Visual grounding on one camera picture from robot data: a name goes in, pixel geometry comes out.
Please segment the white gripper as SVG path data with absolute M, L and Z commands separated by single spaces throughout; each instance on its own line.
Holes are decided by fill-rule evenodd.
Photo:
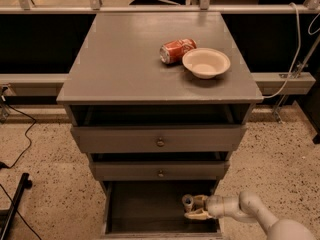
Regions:
M 221 196 L 218 195 L 195 195 L 193 197 L 193 203 L 196 209 L 191 212 L 187 212 L 184 216 L 190 220 L 208 220 L 219 219 L 224 216 L 224 201 Z

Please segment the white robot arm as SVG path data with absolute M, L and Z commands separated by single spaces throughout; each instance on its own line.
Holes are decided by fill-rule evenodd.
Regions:
M 303 224 L 277 218 L 261 198 L 250 191 L 242 191 L 236 197 L 186 194 L 182 204 L 184 216 L 190 220 L 231 217 L 238 222 L 257 222 L 266 234 L 266 240 L 316 240 Z

